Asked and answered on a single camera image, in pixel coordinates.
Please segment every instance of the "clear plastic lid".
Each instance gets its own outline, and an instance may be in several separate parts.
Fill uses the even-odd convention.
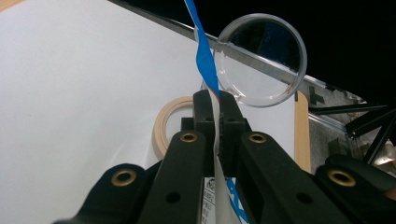
[[[242,104],[277,105],[298,89],[306,71],[306,49],[298,32],[268,14],[231,22],[213,50],[219,84]]]

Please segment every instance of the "blue ribbon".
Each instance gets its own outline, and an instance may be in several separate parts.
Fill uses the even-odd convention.
[[[193,0],[185,0],[187,9],[190,12],[191,18],[195,24],[198,34],[198,50],[196,55],[196,63],[198,71],[204,79],[206,86],[212,90],[219,98],[219,81],[216,72],[215,61],[213,60],[212,52],[210,51],[209,41],[205,34],[204,27],[202,26],[195,4]]]

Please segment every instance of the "metal bar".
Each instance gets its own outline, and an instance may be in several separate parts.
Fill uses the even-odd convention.
[[[396,114],[396,106],[368,112],[361,117],[346,124],[346,132],[349,137],[357,138],[376,128],[381,127],[387,119]]]
[[[328,128],[332,128],[333,130],[339,132],[339,133],[346,133],[347,129],[343,123],[336,119],[332,119],[331,117],[328,117],[326,115],[323,116],[317,116],[314,114],[309,113],[308,114],[309,119],[312,119],[315,122],[318,122],[320,124],[323,124],[324,126]]]
[[[309,107],[309,112],[316,115],[329,115],[329,114],[344,114],[352,112],[363,112],[363,111],[374,111],[385,108],[386,105],[370,105],[370,104],[358,104],[358,105],[337,105],[328,107]]]
[[[319,87],[321,87],[323,89],[326,89],[326,87],[327,87],[325,82],[320,81],[319,79],[317,79],[315,77],[311,77],[309,75],[305,75],[304,76],[304,80],[307,81],[307,82],[310,82],[310,83],[312,83],[312,84],[314,84],[316,86],[319,86]]]
[[[373,164],[378,152],[387,143],[390,135],[392,134],[394,128],[396,127],[396,115],[389,120],[389,123],[383,125],[376,135],[373,143],[370,145],[369,150],[364,155],[363,161]]]

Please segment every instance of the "white backdrop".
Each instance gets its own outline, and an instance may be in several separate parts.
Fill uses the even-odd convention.
[[[152,162],[158,112],[201,86],[196,48],[106,0],[1,12],[0,223],[72,217],[105,170]],[[293,99],[241,109],[293,155]]]

